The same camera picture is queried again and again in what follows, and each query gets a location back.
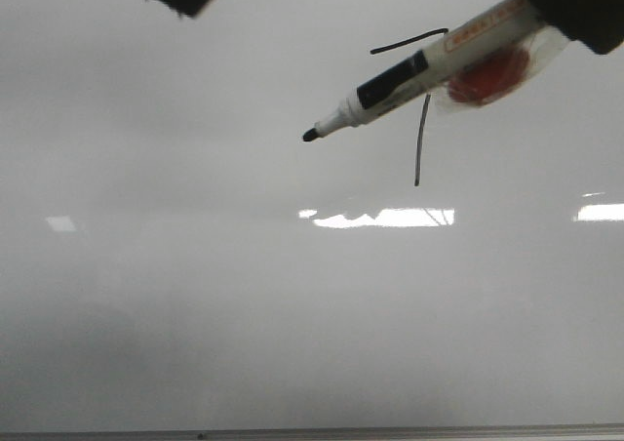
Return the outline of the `white whiteboard with aluminium frame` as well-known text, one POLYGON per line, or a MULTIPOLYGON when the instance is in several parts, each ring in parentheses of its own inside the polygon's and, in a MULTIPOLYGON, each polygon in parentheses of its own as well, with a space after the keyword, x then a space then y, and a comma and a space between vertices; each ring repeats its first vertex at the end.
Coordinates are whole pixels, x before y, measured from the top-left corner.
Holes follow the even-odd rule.
POLYGON ((623 54, 311 143, 499 0, 1 0, 5 431, 623 419, 623 54))

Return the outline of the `red sticker in clear tape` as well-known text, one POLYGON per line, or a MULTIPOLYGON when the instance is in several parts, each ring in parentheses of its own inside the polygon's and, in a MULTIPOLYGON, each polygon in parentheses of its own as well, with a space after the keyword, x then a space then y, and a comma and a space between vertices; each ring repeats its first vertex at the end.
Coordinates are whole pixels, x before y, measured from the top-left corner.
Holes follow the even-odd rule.
POLYGON ((570 43, 556 27, 546 26, 462 70, 432 92, 438 112, 478 109, 522 87, 570 43))

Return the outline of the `white black whiteboard marker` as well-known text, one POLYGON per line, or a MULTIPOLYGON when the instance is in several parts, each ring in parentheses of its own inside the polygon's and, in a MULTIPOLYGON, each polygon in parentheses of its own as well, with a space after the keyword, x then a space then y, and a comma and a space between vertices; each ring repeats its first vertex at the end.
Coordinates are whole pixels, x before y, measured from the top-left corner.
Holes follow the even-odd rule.
POLYGON ((302 139, 369 124, 544 25, 528 0, 503 0, 358 86, 302 139))

